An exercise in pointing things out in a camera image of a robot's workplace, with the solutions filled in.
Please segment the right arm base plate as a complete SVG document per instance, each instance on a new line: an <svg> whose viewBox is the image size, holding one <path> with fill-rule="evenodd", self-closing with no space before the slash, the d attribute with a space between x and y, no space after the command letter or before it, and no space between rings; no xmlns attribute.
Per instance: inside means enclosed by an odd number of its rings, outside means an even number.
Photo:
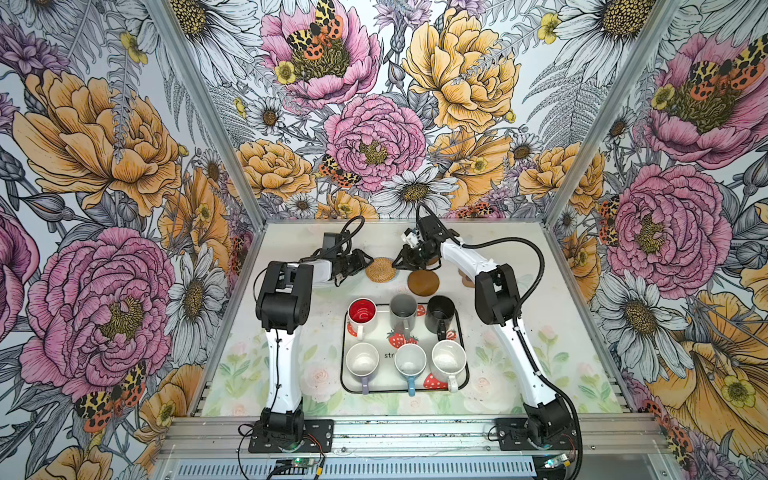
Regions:
<svg viewBox="0 0 768 480"><path fill-rule="evenodd" d="M496 441L502 451L564 450L576 451L580 444L571 424L559 428L540 420L522 417L501 417L494 423Z"/></svg>

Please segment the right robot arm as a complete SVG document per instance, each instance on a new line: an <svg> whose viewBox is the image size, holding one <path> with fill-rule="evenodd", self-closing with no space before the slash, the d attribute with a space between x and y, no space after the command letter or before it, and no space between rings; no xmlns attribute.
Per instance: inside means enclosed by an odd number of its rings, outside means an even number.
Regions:
<svg viewBox="0 0 768 480"><path fill-rule="evenodd" d="M545 259L532 241L506 236L479 244L465 242L435 214L416 217L415 226L402 235L403 247L393 262L397 270L416 271L432 261L447 261L474 284L474 310L479 320L493 329L511 356L511 362L527 415L527 438L544 449L557 440L569 439L570 446L582 446L578 412L571 398L547 378L534 352L523 322L523 306L543 279ZM518 287L515 271L507 263L483 256L480 250L504 243L524 245L537 259L537 273L525 292Z"/></svg>

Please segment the plain round wooden coaster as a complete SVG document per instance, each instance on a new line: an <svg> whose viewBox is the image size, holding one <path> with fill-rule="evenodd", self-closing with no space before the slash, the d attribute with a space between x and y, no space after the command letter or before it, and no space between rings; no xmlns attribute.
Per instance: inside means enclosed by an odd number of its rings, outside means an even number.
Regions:
<svg viewBox="0 0 768 480"><path fill-rule="evenodd" d="M440 287L439 276L433 271L413 271L407 278L408 289L416 296L429 297Z"/></svg>

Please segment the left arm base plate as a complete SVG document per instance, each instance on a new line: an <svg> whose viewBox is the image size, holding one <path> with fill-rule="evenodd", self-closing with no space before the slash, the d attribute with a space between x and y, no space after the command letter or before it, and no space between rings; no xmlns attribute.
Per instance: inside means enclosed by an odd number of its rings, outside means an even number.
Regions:
<svg viewBox="0 0 768 480"><path fill-rule="evenodd" d="M249 435L247 451L251 454L330 453L333 445L333 420L305 420L296 424L269 427L257 424Z"/></svg>

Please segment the woven rattan coaster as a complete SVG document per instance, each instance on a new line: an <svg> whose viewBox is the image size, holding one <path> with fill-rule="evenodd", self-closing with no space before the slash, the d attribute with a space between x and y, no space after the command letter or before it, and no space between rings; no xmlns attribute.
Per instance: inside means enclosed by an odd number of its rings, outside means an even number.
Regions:
<svg viewBox="0 0 768 480"><path fill-rule="evenodd" d="M374 283L387 283L393 280L397 270L392 266L393 260L387 257L377 257L366 267L367 278Z"/></svg>

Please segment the paw shaped wooden coaster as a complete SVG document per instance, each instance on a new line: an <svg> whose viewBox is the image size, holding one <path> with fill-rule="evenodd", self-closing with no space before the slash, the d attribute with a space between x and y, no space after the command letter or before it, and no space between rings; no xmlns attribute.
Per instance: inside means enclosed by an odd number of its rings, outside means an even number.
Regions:
<svg viewBox="0 0 768 480"><path fill-rule="evenodd" d="M460 274L460 276L461 276L461 281L462 281L462 284L463 284L465 287L467 287L467 288L471 288L471 289L474 289L474 288L475 288L474 279L473 279L472 277L470 277L470 276L466 275L466 274L465 274L463 271L461 271L461 270L459 270L459 271L458 271L458 273Z"/></svg>

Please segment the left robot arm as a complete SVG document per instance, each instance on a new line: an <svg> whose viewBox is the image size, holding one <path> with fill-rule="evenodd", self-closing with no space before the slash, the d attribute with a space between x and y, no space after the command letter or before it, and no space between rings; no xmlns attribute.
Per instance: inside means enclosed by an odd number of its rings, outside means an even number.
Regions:
<svg viewBox="0 0 768 480"><path fill-rule="evenodd" d="M303 262L273 260L254 283L255 315L266 334L269 353L268 399L254 428L256 437L280 448L293 448L303 441L298 346L309 319L313 290L322 285L339 286L372 263L373 258L360 249Z"/></svg>

